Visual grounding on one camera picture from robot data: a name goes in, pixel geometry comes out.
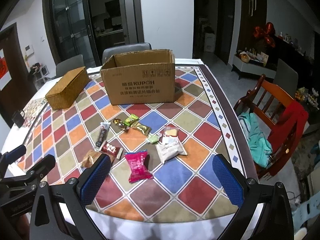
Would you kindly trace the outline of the red wooden chair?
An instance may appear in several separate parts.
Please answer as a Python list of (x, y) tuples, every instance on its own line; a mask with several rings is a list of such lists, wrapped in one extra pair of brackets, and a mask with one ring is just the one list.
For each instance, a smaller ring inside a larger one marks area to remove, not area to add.
[[(237, 101), (234, 110), (237, 115), (240, 115), (245, 110), (248, 110), (249, 113), (254, 113), (271, 130), (293, 100), (295, 99), (281, 87), (268, 82), (263, 74), (259, 77), (255, 87), (252, 90), (248, 90), (247, 94)], [(270, 162), (266, 168), (254, 163), (259, 179), (264, 176), (275, 176), (284, 167), (295, 151), (290, 149), (292, 144), (293, 133), (289, 135), (276, 152), (272, 152)]]

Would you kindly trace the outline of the clear red cracker packet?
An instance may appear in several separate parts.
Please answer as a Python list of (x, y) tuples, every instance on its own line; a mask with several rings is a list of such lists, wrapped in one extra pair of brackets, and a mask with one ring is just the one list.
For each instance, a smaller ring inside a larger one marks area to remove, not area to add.
[(164, 126), (162, 131), (162, 139), (164, 138), (178, 138), (179, 128), (173, 126)]

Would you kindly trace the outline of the gold olive snack packet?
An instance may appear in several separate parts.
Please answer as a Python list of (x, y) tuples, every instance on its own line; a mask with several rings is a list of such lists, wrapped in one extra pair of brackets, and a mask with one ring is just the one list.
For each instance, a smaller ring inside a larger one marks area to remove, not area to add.
[(140, 131), (144, 136), (148, 136), (151, 132), (151, 127), (141, 124), (139, 121), (135, 121), (131, 127), (137, 131)]

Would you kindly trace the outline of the pink snack packet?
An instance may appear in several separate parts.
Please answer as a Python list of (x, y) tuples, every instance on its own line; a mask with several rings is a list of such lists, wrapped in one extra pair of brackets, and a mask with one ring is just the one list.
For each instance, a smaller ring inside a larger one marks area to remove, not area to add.
[(153, 175), (148, 171), (148, 168), (144, 165), (144, 161), (147, 156), (147, 150), (125, 153), (125, 159), (131, 170), (131, 174), (129, 176), (129, 183), (135, 183), (140, 180), (153, 178)]

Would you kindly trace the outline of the red fu door poster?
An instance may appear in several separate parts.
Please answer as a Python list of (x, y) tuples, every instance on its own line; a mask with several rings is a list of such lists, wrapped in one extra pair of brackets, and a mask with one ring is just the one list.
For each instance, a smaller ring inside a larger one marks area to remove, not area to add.
[(4, 87), (11, 81), (11, 75), (9, 68), (4, 56), (4, 50), (0, 50), (0, 90), (3, 90)]

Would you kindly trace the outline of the white snack bag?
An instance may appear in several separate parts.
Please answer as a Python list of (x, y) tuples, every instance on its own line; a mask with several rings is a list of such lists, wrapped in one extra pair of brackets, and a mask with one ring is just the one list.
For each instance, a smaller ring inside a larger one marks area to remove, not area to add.
[(188, 155), (178, 137), (164, 136), (155, 147), (162, 164), (177, 155)]

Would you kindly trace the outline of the brown pastry packet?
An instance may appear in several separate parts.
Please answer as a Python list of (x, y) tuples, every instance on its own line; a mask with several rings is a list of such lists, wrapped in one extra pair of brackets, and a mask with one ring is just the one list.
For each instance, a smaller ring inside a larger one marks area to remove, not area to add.
[(114, 159), (116, 158), (116, 155), (112, 154), (112, 153), (105, 153), (102, 151), (96, 151), (96, 150), (89, 150), (87, 152), (87, 154), (84, 156), (82, 163), (81, 163), (81, 167), (82, 168), (90, 168), (92, 167), (92, 165), (95, 163), (95, 161), (102, 155), (102, 154), (106, 154), (110, 157), (111, 162), (114, 161)]

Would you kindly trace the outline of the dark red snack packet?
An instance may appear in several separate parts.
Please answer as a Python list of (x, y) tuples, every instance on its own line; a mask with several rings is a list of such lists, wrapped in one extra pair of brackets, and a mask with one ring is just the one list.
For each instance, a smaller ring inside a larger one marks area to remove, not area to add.
[(111, 155), (115, 159), (118, 159), (118, 160), (121, 159), (121, 155), (123, 153), (123, 150), (124, 149), (122, 147), (114, 146), (114, 145), (108, 143), (107, 141), (104, 141), (104, 143), (100, 147), (101, 152), (106, 153), (108, 155)]

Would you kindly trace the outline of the green pistachio candy packet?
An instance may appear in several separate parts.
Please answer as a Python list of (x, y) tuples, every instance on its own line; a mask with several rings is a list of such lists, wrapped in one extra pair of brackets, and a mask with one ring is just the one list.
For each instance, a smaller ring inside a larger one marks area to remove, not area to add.
[(135, 114), (130, 114), (130, 116), (128, 116), (125, 120), (124, 120), (124, 124), (126, 126), (131, 126), (134, 122), (138, 121), (139, 117), (136, 116)]

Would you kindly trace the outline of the black white stick packet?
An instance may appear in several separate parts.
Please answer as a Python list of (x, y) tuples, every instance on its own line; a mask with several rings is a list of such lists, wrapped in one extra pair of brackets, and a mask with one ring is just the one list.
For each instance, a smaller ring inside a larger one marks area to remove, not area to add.
[(101, 122), (100, 123), (99, 135), (98, 135), (97, 141), (95, 143), (95, 148), (97, 150), (101, 150), (103, 144), (106, 142), (106, 138), (107, 138), (110, 126), (111, 126), (110, 122)]

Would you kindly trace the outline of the black mug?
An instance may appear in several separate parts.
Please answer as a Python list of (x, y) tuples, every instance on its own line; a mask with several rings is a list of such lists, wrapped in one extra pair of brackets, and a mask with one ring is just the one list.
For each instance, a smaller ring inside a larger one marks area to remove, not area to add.
[(19, 110), (19, 111), (15, 111), (12, 115), (12, 121), (14, 122), (14, 124), (18, 127), (21, 128), (25, 122), (25, 112), (24, 110)]

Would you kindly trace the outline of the white shoe rack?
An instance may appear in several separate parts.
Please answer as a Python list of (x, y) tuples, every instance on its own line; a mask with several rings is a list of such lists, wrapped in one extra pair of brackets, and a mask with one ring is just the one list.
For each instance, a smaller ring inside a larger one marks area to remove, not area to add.
[(37, 62), (31, 66), (28, 78), (39, 90), (49, 80), (49, 70), (46, 65)]

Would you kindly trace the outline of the brown cardboard box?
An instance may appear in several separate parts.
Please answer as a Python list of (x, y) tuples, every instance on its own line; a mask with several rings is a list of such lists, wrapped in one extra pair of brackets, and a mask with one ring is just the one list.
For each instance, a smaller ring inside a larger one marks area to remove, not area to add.
[(175, 56), (157, 49), (115, 54), (100, 75), (112, 105), (175, 101)]

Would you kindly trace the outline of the gold red foil candy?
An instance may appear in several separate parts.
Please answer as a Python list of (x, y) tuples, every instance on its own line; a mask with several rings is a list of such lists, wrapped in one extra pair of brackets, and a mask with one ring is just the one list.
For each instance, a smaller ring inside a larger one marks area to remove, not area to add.
[(121, 131), (127, 132), (128, 129), (129, 129), (129, 126), (127, 126), (127, 124), (125, 124), (121, 119), (114, 118), (114, 119), (113, 119), (113, 123), (114, 123)]

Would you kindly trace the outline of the light green cake packet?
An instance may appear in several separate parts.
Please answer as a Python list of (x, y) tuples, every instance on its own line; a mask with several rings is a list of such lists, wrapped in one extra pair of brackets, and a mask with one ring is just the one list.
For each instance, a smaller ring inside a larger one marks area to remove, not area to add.
[(148, 137), (146, 138), (147, 143), (150, 144), (156, 144), (159, 142), (161, 138), (161, 135), (158, 134), (154, 134), (154, 135), (148, 135)]

